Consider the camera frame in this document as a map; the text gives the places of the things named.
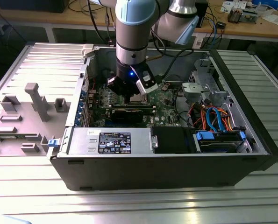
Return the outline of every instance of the warning label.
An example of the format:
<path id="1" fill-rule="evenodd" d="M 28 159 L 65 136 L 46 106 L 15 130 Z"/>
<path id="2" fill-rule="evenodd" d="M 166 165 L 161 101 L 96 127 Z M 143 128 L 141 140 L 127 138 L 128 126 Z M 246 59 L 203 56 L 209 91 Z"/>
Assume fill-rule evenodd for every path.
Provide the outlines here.
<path id="1" fill-rule="evenodd" d="M 99 154 L 130 154 L 130 133 L 100 133 Z"/>

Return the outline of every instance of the metal workbench surface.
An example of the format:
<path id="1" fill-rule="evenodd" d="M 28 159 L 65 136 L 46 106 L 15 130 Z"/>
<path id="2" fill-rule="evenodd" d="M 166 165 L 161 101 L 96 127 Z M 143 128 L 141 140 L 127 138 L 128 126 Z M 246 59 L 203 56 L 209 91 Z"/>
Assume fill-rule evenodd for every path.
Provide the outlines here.
<path id="1" fill-rule="evenodd" d="M 69 46 L 81 48 L 80 45 Z M 61 45 L 49 47 L 57 49 Z M 30 54 L 32 49 L 27 47 L 21 56 Z M 256 102 L 251 104 L 259 110 L 265 109 L 259 117 L 270 126 L 269 131 L 275 135 L 272 137 L 278 145 L 278 94 L 268 83 L 270 80 L 277 84 L 274 76 L 256 78 L 259 72 L 251 71 L 249 77 L 257 81 L 255 85 L 263 84 L 263 89 L 252 90 L 252 82 L 242 80 L 250 71 L 240 72 L 239 67 L 235 69 L 235 61 L 247 62 L 250 58 L 243 59 L 246 58 L 245 53 L 236 55 L 240 60 L 225 53 L 221 56 L 236 79 L 240 80 L 241 88 L 251 92 L 248 99 Z M 22 64 L 23 61 L 18 58 L 10 73 L 16 72 Z M 246 64 L 255 66 L 250 61 Z M 271 100 L 261 98 L 269 90 L 273 90 L 269 96 Z M 278 163 L 266 171 L 251 173 L 234 187 L 90 192 L 68 190 L 45 156 L 0 156 L 0 214 L 25 219 L 33 224 L 278 223 Z"/>

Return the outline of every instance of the wooden workbench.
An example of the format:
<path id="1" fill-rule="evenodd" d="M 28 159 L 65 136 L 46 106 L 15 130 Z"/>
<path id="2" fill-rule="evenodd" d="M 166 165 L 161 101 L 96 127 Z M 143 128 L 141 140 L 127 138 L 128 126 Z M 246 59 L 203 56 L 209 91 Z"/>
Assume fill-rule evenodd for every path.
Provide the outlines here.
<path id="1" fill-rule="evenodd" d="M 209 2 L 217 19 L 227 24 L 223 38 L 278 41 L 278 25 L 263 20 L 262 18 L 259 18 L 256 24 L 228 23 L 228 14 L 220 12 L 221 7 L 219 5 L 223 3 L 223 0 L 209 0 Z M 81 0 L 81 5 L 86 5 L 86 1 Z M 77 1 L 73 3 L 71 7 L 75 10 L 80 10 L 80 5 Z M 99 7 L 99 5 L 93 5 L 92 9 L 97 9 Z M 53 28 L 93 29 L 93 24 L 88 14 L 74 12 L 68 8 L 61 14 L 1 9 L 0 13 L 12 25 L 44 27 L 50 42 L 56 41 L 53 37 Z M 97 26 L 99 26 L 101 30 L 105 30 L 105 8 L 95 11 L 94 17 Z M 1 17 L 0 24 L 5 24 Z M 194 36 L 204 38 L 211 32 L 212 28 L 208 21 L 204 21 L 201 28 L 195 29 Z"/>

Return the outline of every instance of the metal frame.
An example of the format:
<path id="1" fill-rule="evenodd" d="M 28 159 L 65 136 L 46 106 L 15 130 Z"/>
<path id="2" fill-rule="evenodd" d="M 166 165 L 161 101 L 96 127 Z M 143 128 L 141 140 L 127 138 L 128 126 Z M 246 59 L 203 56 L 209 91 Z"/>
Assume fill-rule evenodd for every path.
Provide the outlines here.
<path id="1" fill-rule="evenodd" d="M 9 21 L 11 25 L 14 26 L 26 26 L 26 27 L 42 27 L 45 29 L 46 35 L 50 43 L 57 42 L 57 38 L 54 33 L 54 28 L 65 28 L 65 29 L 84 29 L 84 30 L 94 30 L 93 25 L 77 25 L 77 24 L 60 24 L 60 23 L 44 23 L 44 22 L 27 22 L 27 21 Z M 7 25 L 4 20 L 0 20 L 0 25 Z M 106 26 L 98 26 L 98 30 L 106 31 Z M 204 38 L 210 35 L 207 32 L 194 32 L 195 41 L 193 44 L 194 49 L 200 49 L 202 41 Z M 238 39 L 238 40 L 251 40 L 251 41 L 270 41 L 278 42 L 278 38 L 274 37 L 261 37 L 261 36 L 246 36 L 246 35 L 229 35 L 223 34 L 225 39 Z"/>

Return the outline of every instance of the side panel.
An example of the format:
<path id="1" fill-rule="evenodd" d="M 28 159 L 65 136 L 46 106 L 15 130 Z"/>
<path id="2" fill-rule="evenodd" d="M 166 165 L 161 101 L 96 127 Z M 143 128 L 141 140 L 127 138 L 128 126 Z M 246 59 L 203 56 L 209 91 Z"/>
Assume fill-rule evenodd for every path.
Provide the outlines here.
<path id="1" fill-rule="evenodd" d="M 253 107 L 251 106 L 250 102 L 246 98 L 240 86 L 237 84 L 235 78 L 227 68 L 220 54 L 216 50 L 212 50 L 211 55 L 213 56 L 213 59 L 218 69 L 221 71 L 219 75 L 223 76 L 225 82 L 227 83 L 230 90 L 232 91 L 232 94 L 235 96 L 238 105 L 241 107 L 242 111 L 247 117 L 249 123 L 254 129 L 263 147 L 267 152 L 270 152 L 272 154 L 270 159 L 266 163 L 262 164 L 262 166 L 258 167 L 257 169 L 257 170 L 266 170 L 267 168 L 269 168 L 271 165 L 273 165 L 275 162 L 278 161 L 278 147 L 275 144 L 272 137 L 270 136 L 270 134 L 268 133 L 268 131 L 265 129 L 258 115 L 255 113 Z"/>
<path id="2" fill-rule="evenodd" d="M 53 158 L 70 190 L 234 186 L 270 157 Z"/>

